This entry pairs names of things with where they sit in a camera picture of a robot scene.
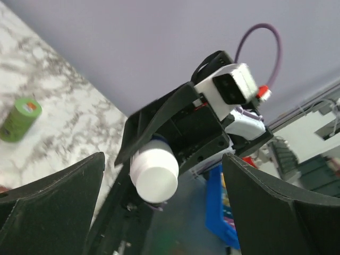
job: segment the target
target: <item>white marble surface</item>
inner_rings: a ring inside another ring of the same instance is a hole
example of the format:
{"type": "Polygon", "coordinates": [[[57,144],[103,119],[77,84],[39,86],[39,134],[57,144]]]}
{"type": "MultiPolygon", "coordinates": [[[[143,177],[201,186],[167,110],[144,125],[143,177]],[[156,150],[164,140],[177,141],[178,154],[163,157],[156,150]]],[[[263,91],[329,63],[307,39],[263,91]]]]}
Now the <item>white marble surface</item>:
{"type": "Polygon", "coordinates": [[[1,123],[20,97],[35,98],[42,115],[21,142],[0,140],[0,185],[17,188],[103,151],[96,214],[119,172],[126,117],[0,2],[1,123]]]}

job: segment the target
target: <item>purple cable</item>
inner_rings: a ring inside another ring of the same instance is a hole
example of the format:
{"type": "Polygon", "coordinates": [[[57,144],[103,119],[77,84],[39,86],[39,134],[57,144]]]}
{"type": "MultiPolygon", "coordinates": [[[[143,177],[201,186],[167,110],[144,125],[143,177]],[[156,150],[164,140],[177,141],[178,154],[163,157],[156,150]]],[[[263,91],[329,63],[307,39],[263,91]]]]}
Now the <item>purple cable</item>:
{"type": "Polygon", "coordinates": [[[241,106],[236,106],[235,107],[235,110],[238,111],[239,113],[249,117],[249,118],[252,118],[254,120],[257,120],[257,121],[264,121],[264,118],[262,116],[257,116],[257,115],[254,115],[250,112],[248,112],[247,110],[244,110],[241,106]]]}
{"type": "Polygon", "coordinates": [[[260,24],[254,25],[250,29],[248,29],[248,31],[242,37],[241,42],[240,42],[240,44],[239,44],[239,46],[237,48],[236,56],[235,56],[235,63],[237,63],[238,60],[239,60],[241,49],[242,49],[243,44],[245,43],[246,39],[248,38],[248,36],[252,32],[254,32],[255,30],[257,30],[259,28],[266,28],[266,29],[270,30],[274,34],[275,39],[276,39],[276,44],[277,44],[276,62],[275,62],[274,69],[273,69],[273,71],[271,73],[271,76],[270,76],[270,78],[269,78],[269,80],[268,80],[268,82],[266,84],[269,88],[271,88],[273,86],[274,81],[276,80],[278,72],[279,72],[279,70],[281,68],[281,61],[282,61],[282,42],[281,42],[281,37],[280,37],[278,31],[271,24],[260,23],[260,24]]]}
{"type": "Polygon", "coordinates": [[[168,202],[163,202],[160,204],[160,206],[153,206],[149,203],[146,203],[148,205],[148,207],[150,207],[152,210],[154,211],[163,211],[163,208],[168,204],[168,202]]]}

